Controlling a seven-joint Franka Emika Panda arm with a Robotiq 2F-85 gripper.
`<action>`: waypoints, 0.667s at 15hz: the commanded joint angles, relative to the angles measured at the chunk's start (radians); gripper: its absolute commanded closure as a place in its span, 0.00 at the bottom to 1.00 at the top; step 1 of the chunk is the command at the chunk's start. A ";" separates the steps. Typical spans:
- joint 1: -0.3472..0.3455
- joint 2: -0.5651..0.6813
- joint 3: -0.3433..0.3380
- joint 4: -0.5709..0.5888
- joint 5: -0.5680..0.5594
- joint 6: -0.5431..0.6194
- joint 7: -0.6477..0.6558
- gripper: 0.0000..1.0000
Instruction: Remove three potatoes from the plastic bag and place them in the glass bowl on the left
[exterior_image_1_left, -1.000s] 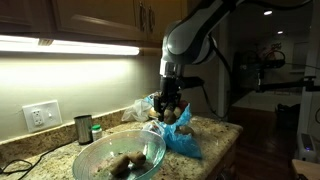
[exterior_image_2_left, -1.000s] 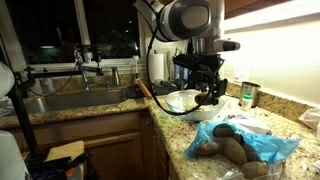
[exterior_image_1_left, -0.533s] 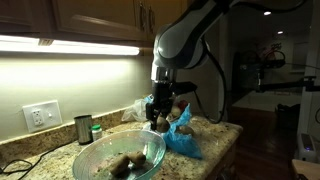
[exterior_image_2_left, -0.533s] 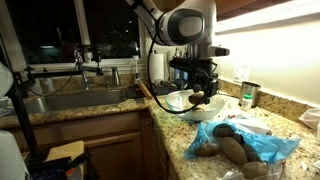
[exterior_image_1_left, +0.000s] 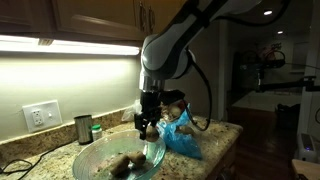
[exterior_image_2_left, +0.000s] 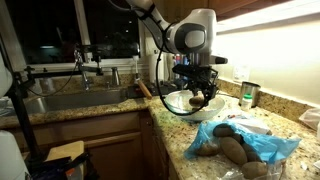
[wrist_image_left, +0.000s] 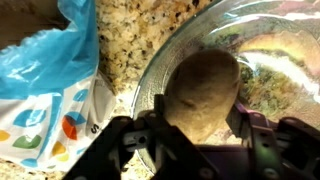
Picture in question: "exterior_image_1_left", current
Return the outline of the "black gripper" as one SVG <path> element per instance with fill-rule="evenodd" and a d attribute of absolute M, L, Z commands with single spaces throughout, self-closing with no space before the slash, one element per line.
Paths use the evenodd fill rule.
<path fill-rule="evenodd" d="M 135 128 L 140 132 L 140 139 L 146 139 L 147 125 L 156 127 L 161 117 L 159 92 L 141 92 L 142 111 L 134 115 Z"/>

